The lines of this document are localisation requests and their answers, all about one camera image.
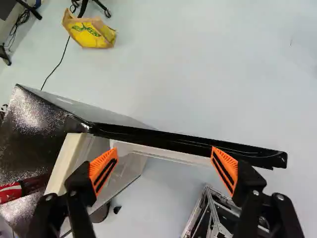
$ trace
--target metal frame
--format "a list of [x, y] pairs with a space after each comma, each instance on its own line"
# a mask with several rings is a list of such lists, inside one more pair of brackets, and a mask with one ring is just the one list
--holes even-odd
[[[207, 206], [205, 210], [209, 207], [211, 210], [211, 214], [209, 217], [209, 225], [208, 229], [205, 233], [197, 233], [199, 230], [199, 226], [202, 224], [204, 216], [200, 216], [202, 212], [202, 207], [204, 202], [207, 201]], [[216, 237], [224, 237], [231, 238], [233, 234], [222, 224], [219, 220], [219, 214], [217, 210], [223, 210], [230, 214], [233, 217], [236, 217], [238, 220], [241, 214], [241, 208], [237, 207], [231, 198], [221, 194], [219, 191], [214, 189], [211, 185], [206, 184], [204, 187], [196, 205], [193, 209], [191, 216], [186, 224], [186, 227], [181, 235], [181, 238], [216, 238]], [[269, 230], [263, 226], [258, 225], [258, 233], [261, 237], [270, 237]]]

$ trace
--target floor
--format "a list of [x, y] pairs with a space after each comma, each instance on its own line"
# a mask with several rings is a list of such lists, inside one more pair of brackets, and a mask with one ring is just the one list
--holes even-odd
[[[265, 192], [287, 194], [306, 237], [314, 237], [317, 2], [103, 2], [113, 15], [104, 22], [118, 32], [115, 47], [70, 41], [44, 90], [160, 130], [288, 152], [287, 169], [259, 170]], [[34, 22], [13, 65], [0, 69], [0, 102], [15, 83], [40, 88], [59, 62], [69, 6], [45, 2], [43, 20]], [[86, 16], [96, 15], [103, 13], [90, 3]]]

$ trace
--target orange clamp jaw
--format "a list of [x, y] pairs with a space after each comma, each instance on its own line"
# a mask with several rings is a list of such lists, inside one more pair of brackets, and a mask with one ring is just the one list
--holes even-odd
[[103, 186], [118, 163], [117, 149], [113, 148], [90, 162], [89, 178], [98, 197]]
[[213, 146], [211, 163], [232, 197], [238, 182], [238, 161]]

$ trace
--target power cord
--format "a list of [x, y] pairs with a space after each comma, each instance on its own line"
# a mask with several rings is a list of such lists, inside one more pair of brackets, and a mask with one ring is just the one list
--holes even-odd
[[8, 47], [9, 51], [11, 50], [11, 47], [13, 46], [13, 43], [15, 41], [15, 36], [16, 36], [16, 32], [17, 29], [19, 28], [19, 26], [23, 25], [24, 23], [26, 23], [28, 20], [30, 19], [30, 10], [25, 9], [17, 18], [15, 24], [13, 25], [10, 33], [9, 33], [9, 37], [11, 36], [11, 39], [9, 40], [9, 43], [7, 46], [4, 47]]
[[43, 85], [41, 87], [41, 91], [42, 91], [44, 85], [46, 84], [47, 79], [54, 73], [54, 71], [60, 66], [61, 62], [63, 61], [64, 55], [65, 55], [65, 52], [66, 52], [66, 49], [67, 49], [67, 46], [68, 46], [69, 39], [70, 39], [70, 36], [67, 39], [67, 42], [66, 42], [66, 45], [65, 45], [65, 49], [64, 49], [63, 55], [62, 55], [62, 57], [60, 59], [60, 62], [58, 63], [58, 65], [56, 65], [56, 67], [53, 69], [53, 71], [44, 80], [44, 83], [43, 83]]
[[[79, 6], [79, 4], [76, 3], [75, 1], [76, 0], [72, 0], [72, 5], [69, 7], [69, 10], [71, 11], [71, 13], [74, 13], [76, 11], [77, 7]], [[63, 55], [62, 55], [62, 57], [60, 59], [60, 62], [58, 63], [58, 65], [56, 65], [56, 67], [53, 69], [53, 71], [44, 80], [44, 83], [41, 86], [41, 91], [43, 90], [44, 85], [46, 84], [46, 81], [48, 80], [48, 78], [55, 72], [55, 70], [60, 66], [61, 62], [63, 61], [64, 55], [65, 55], [65, 52], [66, 52], [66, 49], [67, 49], [67, 46], [68, 46], [69, 39], [70, 39], [70, 36], [68, 36], [68, 39], [67, 39], [67, 42], [66, 42], [66, 45], [65, 45], [65, 49], [64, 49]]]

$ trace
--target yellow bag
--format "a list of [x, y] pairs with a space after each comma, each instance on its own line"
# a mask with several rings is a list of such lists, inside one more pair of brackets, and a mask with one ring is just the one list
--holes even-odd
[[106, 26], [100, 17], [77, 18], [67, 8], [62, 21], [69, 35], [82, 47], [109, 48], [115, 42], [115, 30]]

